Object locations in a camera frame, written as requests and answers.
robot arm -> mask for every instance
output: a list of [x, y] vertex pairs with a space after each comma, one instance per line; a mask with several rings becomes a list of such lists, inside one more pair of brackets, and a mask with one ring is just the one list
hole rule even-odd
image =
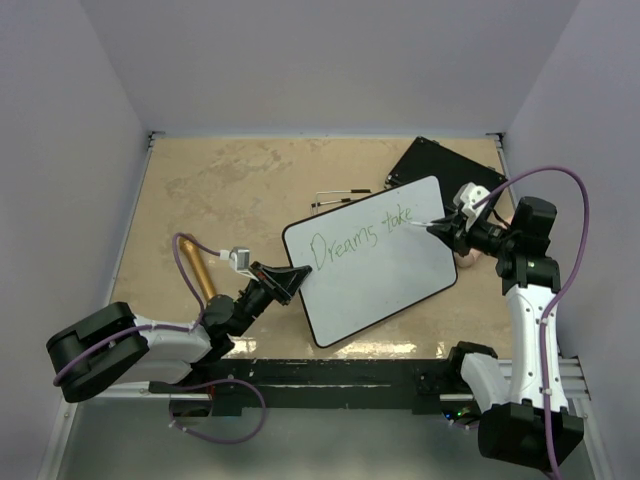
[[[483, 218], [484, 205], [474, 208], [488, 194], [483, 187], [466, 185], [455, 197], [457, 212], [432, 222], [427, 231], [460, 255], [475, 248], [498, 259], [496, 272], [502, 278], [513, 328], [511, 383], [507, 384], [497, 355], [487, 347], [461, 342], [450, 360], [482, 411], [478, 432], [482, 455], [547, 471], [544, 396], [550, 398], [558, 463], [580, 443], [584, 432], [582, 419], [568, 413], [560, 382], [555, 308], [542, 318], [560, 290], [558, 264], [546, 256], [556, 208], [544, 200], [524, 197], [505, 228]], [[543, 389], [542, 322], [546, 322], [549, 389]]]
[[[195, 328], [136, 316], [129, 305], [116, 302], [54, 335], [47, 351], [56, 373], [77, 362], [60, 379], [65, 400], [81, 402], [116, 383], [180, 382], [193, 367], [230, 352], [234, 347], [230, 336], [242, 335], [273, 300], [288, 305], [311, 272], [309, 266], [249, 265], [248, 257], [249, 251], [241, 247], [229, 256], [231, 267], [250, 278], [246, 289], [235, 301], [214, 296]], [[92, 351], [125, 330], [132, 333]]]

gold marker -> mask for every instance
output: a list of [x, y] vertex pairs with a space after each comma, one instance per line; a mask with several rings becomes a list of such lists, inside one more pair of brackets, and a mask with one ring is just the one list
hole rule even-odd
[[[194, 240], [196, 239], [190, 233], [187, 235]], [[180, 237], [178, 240], [178, 245], [180, 245], [180, 250], [184, 253], [184, 256], [189, 260], [189, 265], [191, 265], [193, 274], [195, 275], [198, 285], [200, 285], [200, 290], [202, 290], [202, 294], [204, 295], [205, 303], [209, 303], [209, 300], [216, 296], [216, 288], [213, 286], [209, 270], [207, 270], [207, 266], [202, 260], [200, 249], [183, 237]]]

beige work surface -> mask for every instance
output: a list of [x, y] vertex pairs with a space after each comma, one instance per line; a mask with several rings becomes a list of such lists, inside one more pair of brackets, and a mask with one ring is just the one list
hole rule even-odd
[[[253, 260], [289, 265], [283, 229], [309, 216], [315, 192], [370, 188], [384, 179], [411, 138], [166, 138], [153, 147], [113, 300], [165, 322], [193, 320], [198, 307], [171, 253], [171, 236], [188, 232], [208, 247], [246, 246]], [[490, 139], [437, 139], [502, 171]], [[509, 195], [498, 212], [513, 213]], [[247, 279], [205, 255], [218, 293], [236, 298]], [[273, 302], [237, 339], [240, 358], [443, 358], [460, 340], [511, 358], [511, 325], [495, 259], [460, 269], [457, 284], [329, 348], [317, 347], [299, 296]]]

white wall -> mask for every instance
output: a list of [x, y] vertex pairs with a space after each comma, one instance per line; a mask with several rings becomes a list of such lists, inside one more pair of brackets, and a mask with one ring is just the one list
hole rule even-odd
[[81, 0], [145, 127], [504, 131], [577, 0]]
[[60, 391], [45, 342], [102, 306], [144, 132], [76, 0], [0, 3], [0, 477], [32, 479]]
[[[582, 0], [507, 132], [511, 174], [574, 168], [591, 195], [581, 274], [561, 305], [565, 354], [578, 353], [619, 479], [637, 478], [640, 421], [640, 2]], [[543, 174], [517, 187], [559, 208], [551, 253], [566, 278], [582, 215], [577, 187]]]

whiteboard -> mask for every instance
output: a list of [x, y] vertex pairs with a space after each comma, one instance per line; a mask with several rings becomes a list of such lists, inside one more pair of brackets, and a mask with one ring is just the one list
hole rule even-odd
[[318, 346], [455, 284], [451, 250], [408, 223], [443, 216], [438, 180], [427, 177], [284, 229], [291, 265], [313, 268], [300, 295]]

